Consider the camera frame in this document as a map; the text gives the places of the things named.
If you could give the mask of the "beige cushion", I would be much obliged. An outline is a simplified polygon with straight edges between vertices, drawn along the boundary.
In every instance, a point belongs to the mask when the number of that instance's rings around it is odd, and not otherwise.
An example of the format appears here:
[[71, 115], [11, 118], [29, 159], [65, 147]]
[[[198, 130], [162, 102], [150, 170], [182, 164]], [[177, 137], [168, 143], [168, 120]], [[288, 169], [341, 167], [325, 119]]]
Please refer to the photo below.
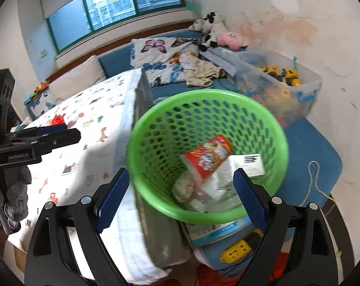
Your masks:
[[53, 103], [64, 100], [100, 83], [106, 79], [105, 72], [97, 56], [89, 57], [84, 63], [60, 76], [49, 85]]

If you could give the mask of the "red foam fruit net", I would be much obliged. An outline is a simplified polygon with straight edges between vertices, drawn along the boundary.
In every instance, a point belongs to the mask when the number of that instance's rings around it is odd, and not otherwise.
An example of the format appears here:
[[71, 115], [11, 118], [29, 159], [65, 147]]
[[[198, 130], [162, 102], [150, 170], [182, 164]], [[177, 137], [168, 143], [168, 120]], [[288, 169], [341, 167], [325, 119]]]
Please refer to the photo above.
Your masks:
[[46, 122], [47, 126], [63, 125], [65, 124], [65, 114], [55, 115], [52, 119]]

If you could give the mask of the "grey knitted sleeve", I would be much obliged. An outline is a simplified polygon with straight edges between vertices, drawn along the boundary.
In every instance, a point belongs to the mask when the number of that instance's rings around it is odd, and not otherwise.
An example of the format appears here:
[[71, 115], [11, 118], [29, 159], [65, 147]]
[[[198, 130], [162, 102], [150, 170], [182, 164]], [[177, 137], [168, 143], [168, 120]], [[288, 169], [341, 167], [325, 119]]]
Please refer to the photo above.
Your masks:
[[31, 173], [27, 166], [0, 170], [0, 227], [6, 234], [20, 230], [28, 215], [28, 185]]

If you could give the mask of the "blue picture book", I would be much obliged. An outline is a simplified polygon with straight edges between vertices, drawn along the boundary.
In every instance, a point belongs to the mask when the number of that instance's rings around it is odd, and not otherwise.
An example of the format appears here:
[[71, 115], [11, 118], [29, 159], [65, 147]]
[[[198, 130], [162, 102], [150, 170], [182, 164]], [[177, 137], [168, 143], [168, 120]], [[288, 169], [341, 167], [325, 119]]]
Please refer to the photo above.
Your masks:
[[249, 217], [240, 218], [228, 223], [202, 225], [181, 222], [180, 226], [192, 248], [210, 245], [227, 238], [240, 230], [251, 226]]

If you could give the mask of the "clear plastic toy bin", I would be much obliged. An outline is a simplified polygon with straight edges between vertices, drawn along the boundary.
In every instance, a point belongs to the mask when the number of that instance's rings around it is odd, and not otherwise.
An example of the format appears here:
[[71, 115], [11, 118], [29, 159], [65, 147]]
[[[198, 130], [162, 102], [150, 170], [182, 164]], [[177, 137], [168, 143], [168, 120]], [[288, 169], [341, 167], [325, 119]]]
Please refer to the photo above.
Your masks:
[[[293, 68], [298, 71], [302, 85], [284, 85], [261, 71], [267, 65]], [[266, 107], [287, 127], [307, 116], [323, 83], [321, 76], [289, 58], [271, 50], [244, 51], [244, 58], [236, 66], [235, 82], [240, 91]]]

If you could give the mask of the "white cartoon print tablecloth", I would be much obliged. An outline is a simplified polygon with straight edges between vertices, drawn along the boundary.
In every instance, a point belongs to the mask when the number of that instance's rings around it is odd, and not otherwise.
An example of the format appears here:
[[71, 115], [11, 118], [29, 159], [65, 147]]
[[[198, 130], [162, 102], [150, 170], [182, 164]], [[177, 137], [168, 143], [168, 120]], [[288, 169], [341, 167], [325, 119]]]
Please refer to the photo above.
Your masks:
[[[9, 241], [27, 250], [44, 204], [76, 203], [111, 182], [126, 166], [126, 146], [132, 127], [152, 106], [152, 94], [143, 69], [133, 69], [98, 83], [43, 114], [33, 122], [47, 125], [62, 116], [79, 130], [75, 145], [53, 150], [30, 166], [28, 215]], [[130, 283], [148, 285], [168, 276], [170, 267], [189, 260], [190, 249], [178, 223], [153, 209], [129, 188], [101, 239], [122, 275]]]

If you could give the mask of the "window with green frame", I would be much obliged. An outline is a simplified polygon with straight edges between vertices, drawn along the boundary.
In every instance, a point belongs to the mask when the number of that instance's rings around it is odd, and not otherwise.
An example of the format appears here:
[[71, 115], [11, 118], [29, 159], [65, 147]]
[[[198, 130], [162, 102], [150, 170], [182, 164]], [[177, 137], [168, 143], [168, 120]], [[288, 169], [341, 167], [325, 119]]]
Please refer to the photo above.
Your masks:
[[181, 0], [41, 0], [58, 53], [113, 24], [183, 5]]

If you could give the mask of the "blue white patterned cloth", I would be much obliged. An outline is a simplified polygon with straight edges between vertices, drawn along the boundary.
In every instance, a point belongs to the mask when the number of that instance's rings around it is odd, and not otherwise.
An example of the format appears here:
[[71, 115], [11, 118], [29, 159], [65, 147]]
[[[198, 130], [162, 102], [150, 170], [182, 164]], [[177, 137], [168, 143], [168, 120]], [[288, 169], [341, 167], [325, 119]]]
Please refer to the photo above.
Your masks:
[[205, 52], [200, 52], [200, 55], [222, 68], [231, 77], [234, 77], [237, 72], [235, 66], [244, 58], [244, 52], [234, 52], [221, 47], [208, 48]]

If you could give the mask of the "beige crumpled clothing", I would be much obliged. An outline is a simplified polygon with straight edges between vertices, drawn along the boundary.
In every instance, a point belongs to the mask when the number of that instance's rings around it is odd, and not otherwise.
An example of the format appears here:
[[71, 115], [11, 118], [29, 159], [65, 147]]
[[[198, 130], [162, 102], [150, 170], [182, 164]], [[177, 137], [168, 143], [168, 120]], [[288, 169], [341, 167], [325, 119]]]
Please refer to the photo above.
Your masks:
[[188, 87], [210, 87], [214, 79], [226, 76], [225, 71], [210, 61], [199, 59], [193, 52], [180, 55], [180, 65]]

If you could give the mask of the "yellow toy excavator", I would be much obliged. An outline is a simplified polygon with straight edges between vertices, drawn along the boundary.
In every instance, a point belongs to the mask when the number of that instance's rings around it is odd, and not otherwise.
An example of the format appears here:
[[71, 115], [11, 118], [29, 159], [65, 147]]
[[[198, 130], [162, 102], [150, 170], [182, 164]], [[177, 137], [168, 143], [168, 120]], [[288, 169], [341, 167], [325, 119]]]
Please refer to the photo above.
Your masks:
[[283, 68], [282, 70], [280, 70], [278, 66], [267, 65], [265, 67], [262, 67], [261, 71], [268, 74], [269, 76], [274, 77], [284, 85], [288, 85], [291, 87], [302, 85], [302, 81], [300, 80], [298, 71], [293, 68]]

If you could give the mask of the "butterfly print pillow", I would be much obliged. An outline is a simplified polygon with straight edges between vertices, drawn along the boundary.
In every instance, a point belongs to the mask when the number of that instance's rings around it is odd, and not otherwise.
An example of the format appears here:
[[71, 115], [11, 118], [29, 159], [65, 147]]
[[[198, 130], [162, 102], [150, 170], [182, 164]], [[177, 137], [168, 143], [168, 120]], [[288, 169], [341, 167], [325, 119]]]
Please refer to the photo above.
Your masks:
[[197, 39], [157, 37], [133, 39], [130, 66], [143, 68], [150, 87], [185, 82], [184, 68], [179, 60], [182, 54], [198, 54]]

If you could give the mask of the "yellow power strip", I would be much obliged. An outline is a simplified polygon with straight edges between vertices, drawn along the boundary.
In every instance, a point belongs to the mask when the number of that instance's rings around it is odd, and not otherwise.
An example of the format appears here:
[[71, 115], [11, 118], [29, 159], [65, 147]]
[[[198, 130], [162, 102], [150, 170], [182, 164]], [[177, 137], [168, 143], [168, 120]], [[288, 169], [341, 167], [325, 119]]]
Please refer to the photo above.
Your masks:
[[249, 232], [244, 238], [222, 251], [220, 262], [235, 263], [254, 252], [261, 243], [263, 233], [259, 229]]

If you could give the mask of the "pink round plush toy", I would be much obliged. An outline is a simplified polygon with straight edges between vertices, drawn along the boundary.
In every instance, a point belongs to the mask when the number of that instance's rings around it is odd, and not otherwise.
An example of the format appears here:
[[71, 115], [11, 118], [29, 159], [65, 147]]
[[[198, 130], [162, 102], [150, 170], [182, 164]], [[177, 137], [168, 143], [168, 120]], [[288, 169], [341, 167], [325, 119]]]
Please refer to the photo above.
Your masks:
[[235, 32], [226, 32], [218, 40], [219, 46], [227, 46], [231, 50], [239, 50], [248, 46], [247, 40]]

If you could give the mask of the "black white cow plush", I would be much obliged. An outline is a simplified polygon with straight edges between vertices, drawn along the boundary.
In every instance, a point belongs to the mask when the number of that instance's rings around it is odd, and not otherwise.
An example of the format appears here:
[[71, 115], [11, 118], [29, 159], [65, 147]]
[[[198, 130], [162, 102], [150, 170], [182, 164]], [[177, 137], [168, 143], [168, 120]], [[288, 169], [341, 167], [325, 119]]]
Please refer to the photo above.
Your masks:
[[210, 12], [204, 18], [196, 19], [189, 30], [203, 35], [203, 40], [198, 45], [202, 52], [217, 47], [222, 35], [227, 32], [223, 16], [219, 12]]

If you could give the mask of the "red cartoon paper cup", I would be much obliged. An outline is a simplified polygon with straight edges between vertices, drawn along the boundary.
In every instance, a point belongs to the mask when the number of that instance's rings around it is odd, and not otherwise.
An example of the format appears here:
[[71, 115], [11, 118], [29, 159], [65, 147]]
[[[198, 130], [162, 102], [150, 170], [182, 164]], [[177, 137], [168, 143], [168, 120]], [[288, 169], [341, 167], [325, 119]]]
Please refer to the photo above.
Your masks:
[[180, 155], [180, 158], [195, 182], [201, 185], [231, 155], [232, 151], [231, 142], [219, 134]]

